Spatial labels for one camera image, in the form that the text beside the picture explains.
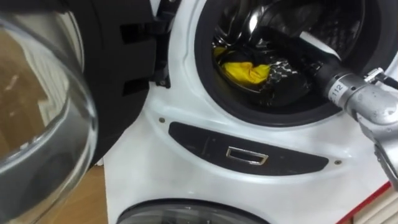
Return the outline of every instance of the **lower washing machine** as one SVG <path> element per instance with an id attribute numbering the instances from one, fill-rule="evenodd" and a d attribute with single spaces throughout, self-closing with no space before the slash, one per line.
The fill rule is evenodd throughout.
<path id="1" fill-rule="evenodd" d="M 335 49 L 345 65 L 396 79 L 398 1 L 333 2 L 342 20 L 357 18 L 351 46 Z M 316 94 L 253 106 L 217 75 L 215 29 L 236 4 L 150 2 L 158 17 L 175 12 L 166 78 L 149 83 L 139 116 L 104 157 L 109 223 L 339 223 L 388 181 L 358 124 Z"/>

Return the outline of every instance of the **washing machine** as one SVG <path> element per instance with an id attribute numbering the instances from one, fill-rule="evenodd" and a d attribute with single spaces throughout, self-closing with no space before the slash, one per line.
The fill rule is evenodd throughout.
<path id="1" fill-rule="evenodd" d="M 305 31 L 333 48 L 344 66 L 363 76 L 382 68 L 397 79 L 398 1 L 303 1 L 318 5 Z M 253 9 L 279 2 L 295 1 L 0 1 L 0 16 L 12 12 L 7 21 L 26 30 L 17 40 L 46 43 L 47 55 L 73 65 L 71 80 L 81 83 L 81 91 L 71 92 L 57 79 L 58 70 L 49 69 L 50 59 L 39 60 L 21 44 L 28 63 L 46 75 L 48 83 L 41 85 L 54 95 L 57 107 L 42 107 L 48 123 L 64 111 L 67 95 L 84 99 L 74 108 L 81 118 L 63 120 L 67 129 L 39 159 L 30 158 L 34 166 L 16 164 L 17 172 L 7 174 L 16 184 L 1 196 L 12 198 L 13 206 L 5 203 L 2 209 L 11 212 L 0 222 L 69 180 L 57 195 L 65 196 L 92 156 L 91 165 L 104 159 L 110 224 L 338 223 L 388 189 L 374 144 L 316 90 L 270 106 L 220 74 L 215 47 L 239 42 L 245 36 L 234 31 L 239 24 L 251 29 L 259 23 Z M 313 13 L 298 8 L 285 14 Z M 70 145 L 78 149 L 71 152 Z M 48 200 L 48 208 L 58 200 Z"/>
<path id="2" fill-rule="evenodd" d="M 123 59 L 132 67 L 126 75 L 139 77 L 123 94 L 140 98 L 115 108 L 133 117 L 134 107 L 137 118 L 104 157 L 109 223 L 339 223 L 388 181 L 358 124 L 319 96 L 253 106 L 217 75 L 215 30 L 237 1 L 133 2 L 140 8 L 131 17 L 173 23 L 166 34 L 153 31 L 157 53 L 139 52 L 138 61 L 156 54 L 149 85 L 141 77 L 151 70 Z M 358 74 L 381 67 L 396 79 L 398 2 L 334 2 L 348 10 L 337 14 L 358 19 L 344 64 Z M 127 46 L 150 45 L 132 35 L 136 24 L 119 28 Z"/>

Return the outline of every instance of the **robotic arm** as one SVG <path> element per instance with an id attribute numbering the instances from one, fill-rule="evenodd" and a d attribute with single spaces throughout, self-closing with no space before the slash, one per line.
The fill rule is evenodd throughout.
<path id="1" fill-rule="evenodd" d="M 323 96 L 347 112 L 374 143 L 375 155 L 392 186 L 398 191 L 398 98 L 349 71 L 320 73 L 316 80 L 327 82 Z M 383 76 L 380 69 L 373 75 Z"/>
<path id="2" fill-rule="evenodd" d="M 362 77 L 344 68 L 333 49 L 311 35 L 301 38 L 277 36 L 289 61 L 310 75 L 318 91 L 343 109 L 361 127 L 375 148 L 375 155 L 392 186 L 398 191 L 398 98 L 373 85 L 380 81 L 395 89 L 398 82 L 381 68 Z"/>

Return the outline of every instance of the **yellow laundry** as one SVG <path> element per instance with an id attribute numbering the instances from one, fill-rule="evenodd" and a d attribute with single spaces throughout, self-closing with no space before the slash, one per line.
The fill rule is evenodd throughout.
<path id="1" fill-rule="evenodd" d="M 270 72 L 269 65 L 253 67 L 251 62 L 226 62 L 222 67 L 230 79 L 242 85 L 260 84 L 267 80 Z"/>
<path id="2" fill-rule="evenodd" d="M 222 54 L 226 50 L 225 47 L 215 47 L 214 48 L 214 56 L 218 57 L 220 54 Z"/>

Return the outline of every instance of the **dryer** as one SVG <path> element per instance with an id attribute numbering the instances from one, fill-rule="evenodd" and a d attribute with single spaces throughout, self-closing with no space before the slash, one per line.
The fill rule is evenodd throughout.
<path id="1" fill-rule="evenodd" d="M 232 1 L 140 2 L 155 21 L 175 17 L 156 37 L 155 82 L 127 103 L 145 101 L 139 116 L 104 157 L 109 223 L 338 223 L 387 182 L 372 142 L 333 105 L 310 95 L 256 108 L 216 75 L 213 34 Z M 355 2 L 361 32 L 345 64 L 396 79 L 398 2 Z M 132 46 L 136 30 L 123 35 Z"/>

